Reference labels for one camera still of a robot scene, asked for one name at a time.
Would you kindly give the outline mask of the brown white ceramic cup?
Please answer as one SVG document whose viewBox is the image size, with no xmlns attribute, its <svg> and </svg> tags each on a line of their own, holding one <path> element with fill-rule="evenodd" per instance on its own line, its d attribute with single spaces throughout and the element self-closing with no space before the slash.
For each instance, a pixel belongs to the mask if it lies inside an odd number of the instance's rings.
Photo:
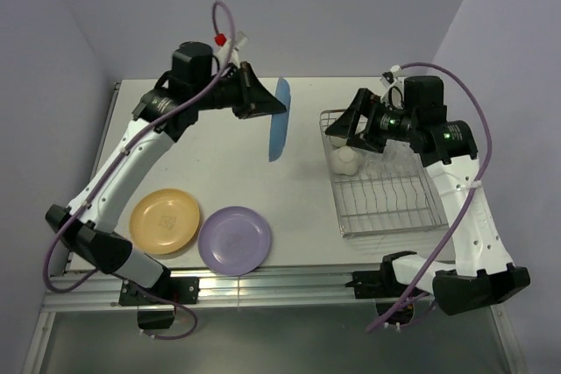
<svg viewBox="0 0 561 374">
<path fill-rule="evenodd" d="M 330 137 L 330 142 L 335 148 L 341 148 L 343 146 L 346 146 L 347 140 L 340 137 Z"/>
</svg>

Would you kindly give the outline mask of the flower patterned small dish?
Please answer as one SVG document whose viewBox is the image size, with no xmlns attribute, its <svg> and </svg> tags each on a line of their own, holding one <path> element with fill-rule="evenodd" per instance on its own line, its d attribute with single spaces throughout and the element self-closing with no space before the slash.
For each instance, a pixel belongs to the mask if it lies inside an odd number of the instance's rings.
<svg viewBox="0 0 561 374">
<path fill-rule="evenodd" d="M 330 153 L 329 161 L 333 173 L 353 176 L 359 171 L 363 156 L 351 147 L 343 146 Z"/>
</svg>

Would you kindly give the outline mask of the blue plastic plate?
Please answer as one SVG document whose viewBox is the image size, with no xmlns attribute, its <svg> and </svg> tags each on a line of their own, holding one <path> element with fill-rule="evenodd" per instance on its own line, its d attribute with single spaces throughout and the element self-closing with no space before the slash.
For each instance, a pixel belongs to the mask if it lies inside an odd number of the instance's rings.
<svg viewBox="0 0 561 374">
<path fill-rule="evenodd" d="M 272 115 L 271 117 L 268 145 L 269 162 L 274 162 L 281 157 L 287 141 L 291 107 L 291 89 L 286 79 L 278 79 L 275 97 L 285 106 L 286 110 L 280 114 Z"/>
</svg>

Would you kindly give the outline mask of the large clear glass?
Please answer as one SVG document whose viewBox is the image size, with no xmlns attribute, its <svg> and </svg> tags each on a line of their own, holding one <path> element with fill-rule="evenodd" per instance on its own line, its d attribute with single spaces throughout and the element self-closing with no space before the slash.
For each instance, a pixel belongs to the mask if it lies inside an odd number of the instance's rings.
<svg viewBox="0 0 561 374">
<path fill-rule="evenodd" d="M 414 161 L 414 153 L 405 143 L 389 143 L 385 146 L 384 160 L 394 166 L 410 166 Z"/>
</svg>

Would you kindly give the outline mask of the purple plastic plate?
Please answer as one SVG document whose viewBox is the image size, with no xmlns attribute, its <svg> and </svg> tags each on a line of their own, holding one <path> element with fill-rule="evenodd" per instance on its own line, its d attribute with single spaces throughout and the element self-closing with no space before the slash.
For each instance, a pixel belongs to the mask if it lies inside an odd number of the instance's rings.
<svg viewBox="0 0 561 374">
<path fill-rule="evenodd" d="M 197 240 L 206 267 L 234 277 L 258 268 L 266 260 L 271 244 L 272 231 L 266 219 L 241 206 L 221 208 L 209 216 Z"/>
</svg>

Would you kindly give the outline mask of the orange plastic plate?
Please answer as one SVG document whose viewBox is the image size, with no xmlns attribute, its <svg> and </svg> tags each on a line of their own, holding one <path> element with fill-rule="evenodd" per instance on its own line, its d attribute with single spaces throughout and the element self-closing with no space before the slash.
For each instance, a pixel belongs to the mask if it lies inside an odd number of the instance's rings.
<svg viewBox="0 0 561 374">
<path fill-rule="evenodd" d="M 131 212 L 131 241 L 152 255 L 175 253 L 195 239 L 201 211 L 195 198 L 173 188 L 150 193 Z"/>
</svg>

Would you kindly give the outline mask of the small clear glass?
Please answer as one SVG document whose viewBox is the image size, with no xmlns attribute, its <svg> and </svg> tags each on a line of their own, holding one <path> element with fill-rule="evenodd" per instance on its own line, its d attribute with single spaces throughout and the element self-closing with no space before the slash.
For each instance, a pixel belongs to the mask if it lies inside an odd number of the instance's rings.
<svg viewBox="0 0 561 374">
<path fill-rule="evenodd" d="M 381 155 L 373 154 L 367 155 L 365 158 L 366 171 L 373 177 L 377 177 L 384 168 L 384 163 Z"/>
</svg>

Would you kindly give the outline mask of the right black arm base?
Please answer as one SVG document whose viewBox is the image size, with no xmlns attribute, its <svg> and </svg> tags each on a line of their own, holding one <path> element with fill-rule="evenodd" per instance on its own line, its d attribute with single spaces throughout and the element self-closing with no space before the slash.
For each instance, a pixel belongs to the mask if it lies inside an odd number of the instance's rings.
<svg viewBox="0 0 561 374">
<path fill-rule="evenodd" d="M 391 302 L 381 302 L 382 299 L 398 300 L 406 289 L 405 285 L 397 282 L 390 281 L 387 284 L 379 270 L 353 272 L 352 280 L 345 287 L 353 290 L 356 300 L 374 299 L 378 315 L 384 314 L 393 305 Z M 397 323 L 407 325 L 412 321 L 414 313 L 414 305 L 409 304 L 396 311 L 387 322 L 393 326 L 397 326 Z"/>
</svg>

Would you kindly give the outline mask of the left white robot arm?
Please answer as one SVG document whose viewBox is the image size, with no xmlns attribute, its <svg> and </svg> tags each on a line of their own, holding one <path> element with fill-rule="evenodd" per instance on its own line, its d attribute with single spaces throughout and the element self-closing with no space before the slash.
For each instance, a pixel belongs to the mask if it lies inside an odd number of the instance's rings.
<svg viewBox="0 0 561 374">
<path fill-rule="evenodd" d="M 96 271 L 135 284 L 151 303 L 169 296 L 170 271 L 115 231 L 141 181 L 204 110 L 231 109 L 239 119 L 289 111 L 289 96 L 270 93 L 248 62 L 233 59 L 235 48 L 226 42 L 215 53 L 202 42 L 181 44 L 170 70 L 141 97 L 122 140 L 94 178 L 68 205 L 46 212 L 47 223 L 71 252 Z"/>
</svg>

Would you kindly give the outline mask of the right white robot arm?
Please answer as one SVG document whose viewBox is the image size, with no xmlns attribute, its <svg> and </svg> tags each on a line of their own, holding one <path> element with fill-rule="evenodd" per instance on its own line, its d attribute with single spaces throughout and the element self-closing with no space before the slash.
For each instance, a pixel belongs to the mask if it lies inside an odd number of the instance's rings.
<svg viewBox="0 0 561 374">
<path fill-rule="evenodd" d="M 401 103 L 395 105 L 393 92 Z M 448 315 L 500 304 L 529 286 L 527 268 L 518 266 L 496 229 L 481 184 L 486 165 L 469 125 L 450 121 L 444 82 L 437 76 L 409 76 L 385 96 L 360 89 L 349 107 L 325 131 L 350 147 L 383 152 L 388 141 L 405 143 L 421 160 L 442 202 L 455 262 L 422 258 L 413 251 L 383 258 L 380 287 L 391 295 L 421 290 Z"/>
</svg>

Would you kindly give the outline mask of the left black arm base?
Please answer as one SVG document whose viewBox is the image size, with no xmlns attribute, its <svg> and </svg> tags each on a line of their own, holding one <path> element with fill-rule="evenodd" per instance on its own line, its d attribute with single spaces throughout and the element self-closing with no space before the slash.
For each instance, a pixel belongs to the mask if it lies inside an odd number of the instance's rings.
<svg viewBox="0 0 561 374">
<path fill-rule="evenodd" d="M 139 307 L 137 324 L 141 335 L 157 340 L 177 340 L 192 335 L 198 327 L 199 318 L 188 305 L 196 304 L 199 294 L 199 278 L 168 275 L 152 288 L 138 285 L 132 280 L 122 281 L 118 304 L 121 307 Z M 185 333 L 165 335 L 175 321 L 190 321 Z"/>
</svg>

